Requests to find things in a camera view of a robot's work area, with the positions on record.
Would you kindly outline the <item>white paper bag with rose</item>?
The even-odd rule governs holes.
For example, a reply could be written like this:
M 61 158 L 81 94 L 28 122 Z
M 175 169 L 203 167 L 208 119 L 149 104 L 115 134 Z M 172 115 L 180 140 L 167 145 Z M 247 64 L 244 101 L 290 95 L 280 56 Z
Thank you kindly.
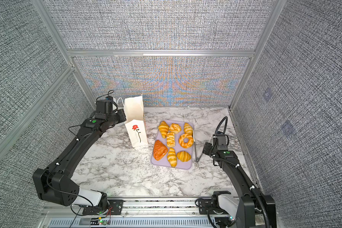
M 125 127 L 132 147 L 136 148 L 147 145 L 143 96 L 126 98 L 124 101 L 124 113 L 126 116 Z

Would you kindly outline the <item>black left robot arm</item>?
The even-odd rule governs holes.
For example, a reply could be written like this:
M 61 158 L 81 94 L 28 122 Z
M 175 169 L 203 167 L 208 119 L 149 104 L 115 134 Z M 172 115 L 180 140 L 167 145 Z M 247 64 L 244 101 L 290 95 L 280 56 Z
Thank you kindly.
M 109 209 L 107 194 L 83 189 L 71 178 L 90 147 L 108 129 L 125 121 L 125 113 L 120 109 L 111 114 L 95 114 L 80 124 L 78 133 L 57 159 L 34 172 L 38 198 L 62 206 L 87 206 L 86 215 L 105 213 Z

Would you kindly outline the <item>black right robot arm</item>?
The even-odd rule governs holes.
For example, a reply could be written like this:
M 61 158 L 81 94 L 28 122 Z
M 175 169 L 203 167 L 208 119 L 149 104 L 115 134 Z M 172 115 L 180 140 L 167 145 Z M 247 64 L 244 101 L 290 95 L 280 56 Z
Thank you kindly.
M 229 137 L 217 132 L 212 143 L 205 143 L 203 153 L 213 159 L 232 182 L 237 196 L 216 191 L 211 199 L 198 198 L 195 203 L 201 215 L 214 228 L 275 228 L 276 204 L 262 193 L 243 170 L 237 155 L 228 149 Z

